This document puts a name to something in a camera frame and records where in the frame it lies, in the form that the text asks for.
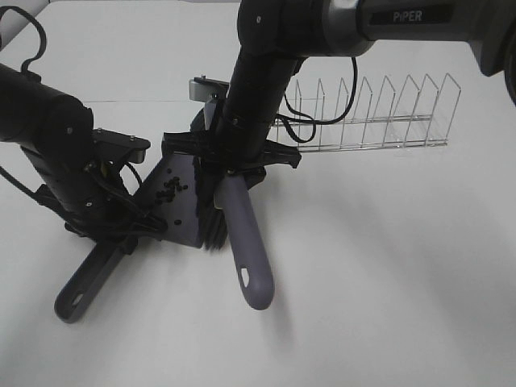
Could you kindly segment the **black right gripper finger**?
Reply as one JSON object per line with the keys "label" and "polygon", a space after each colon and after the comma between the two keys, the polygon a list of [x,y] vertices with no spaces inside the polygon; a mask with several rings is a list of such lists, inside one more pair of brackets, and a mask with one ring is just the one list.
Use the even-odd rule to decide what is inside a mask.
{"label": "black right gripper finger", "polygon": [[243,171],[243,178],[247,187],[247,190],[252,189],[254,186],[259,185],[266,178],[267,173],[265,167],[257,167],[253,169],[246,169]]}

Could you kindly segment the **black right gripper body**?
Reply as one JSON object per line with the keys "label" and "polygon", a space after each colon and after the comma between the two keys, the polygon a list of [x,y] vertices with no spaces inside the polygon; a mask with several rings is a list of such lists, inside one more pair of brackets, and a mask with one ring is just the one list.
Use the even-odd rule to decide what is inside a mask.
{"label": "black right gripper body", "polygon": [[165,132],[161,142],[163,155],[191,156],[193,165],[200,171],[220,175],[256,173],[264,167],[285,164],[296,169],[301,153],[291,146],[265,140],[257,146],[246,148],[239,137],[220,139],[215,134],[217,123],[208,127],[203,116],[196,116],[186,132]]}

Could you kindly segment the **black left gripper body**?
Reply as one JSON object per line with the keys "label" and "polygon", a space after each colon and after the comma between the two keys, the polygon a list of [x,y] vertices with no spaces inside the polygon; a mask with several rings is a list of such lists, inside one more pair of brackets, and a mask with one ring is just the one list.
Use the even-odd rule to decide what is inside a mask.
{"label": "black left gripper body", "polygon": [[141,206],[117,171],[102,160],[85,159],[70,166],[37,159],[35,169],[44,181],[35,192],[37,201],[80,236],[120,241],[166,231],[166,221]]}

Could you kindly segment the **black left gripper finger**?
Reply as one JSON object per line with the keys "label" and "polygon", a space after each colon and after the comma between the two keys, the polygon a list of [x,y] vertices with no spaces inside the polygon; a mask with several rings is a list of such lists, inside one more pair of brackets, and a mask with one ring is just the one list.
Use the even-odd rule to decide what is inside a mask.
{"label": "black left gripper finger", "polygon": [[138,247],[138,237],[135,235],[128,235],[120,242],[120,251],[124,255],[131,255]]}

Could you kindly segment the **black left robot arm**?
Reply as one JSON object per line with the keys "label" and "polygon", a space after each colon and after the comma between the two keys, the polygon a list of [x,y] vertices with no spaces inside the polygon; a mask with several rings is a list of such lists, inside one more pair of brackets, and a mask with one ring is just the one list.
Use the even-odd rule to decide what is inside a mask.
{"label": "black left robot arm", "polygon": [[96,241],[158,236],[167,223],[140,205],[120,177],[144,161],[151,144],[94,128],[93,111],[77,98],[5,65],[1,67],[1,140],[18,144],[44,183],[32,192],[12,184]]}

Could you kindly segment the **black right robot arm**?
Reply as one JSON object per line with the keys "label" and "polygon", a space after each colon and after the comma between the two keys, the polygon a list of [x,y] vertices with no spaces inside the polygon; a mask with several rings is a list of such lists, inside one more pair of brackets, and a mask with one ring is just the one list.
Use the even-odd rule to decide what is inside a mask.
{"label": "black right robot arm", "polygon": [[205,130],[164,135],[162,149],[197,156],[244,173],[269,164],[297,167],[295,147],[271,142],[286,88],[312,56],[355,59],[378,40],[464,41],[485,76],[504,73],[515,92],[515,4],[512,1],[243,1],[240,50],[227,90]]}

